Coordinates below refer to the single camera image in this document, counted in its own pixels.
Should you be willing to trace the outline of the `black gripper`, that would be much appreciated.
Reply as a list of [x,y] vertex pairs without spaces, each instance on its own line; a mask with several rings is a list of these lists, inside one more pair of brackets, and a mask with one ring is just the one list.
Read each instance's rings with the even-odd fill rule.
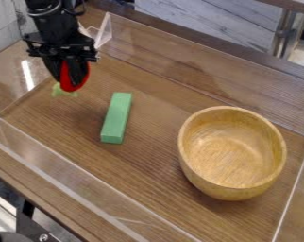
[[35,31],[25,33],[22,40],[27,53],[41,57],[55,81],[59,81],[62,60],[66,60],[66,89],[78,90],[89,77],[87,61],[97,60],[94,40],[79,31],[77,17],[82,11],[71,9],[27,9]]

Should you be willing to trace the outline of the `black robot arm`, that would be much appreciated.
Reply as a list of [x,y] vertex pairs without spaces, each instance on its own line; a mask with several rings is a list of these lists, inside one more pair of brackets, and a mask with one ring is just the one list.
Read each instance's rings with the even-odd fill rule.
[[27,15],[34,21],[35,32],[22,36],[31,57],[42,59],[53,78],[63,92],[75,92],[89,79],[89,63],[98,60],[95,41],[81,33],[71,0],[25,0]]

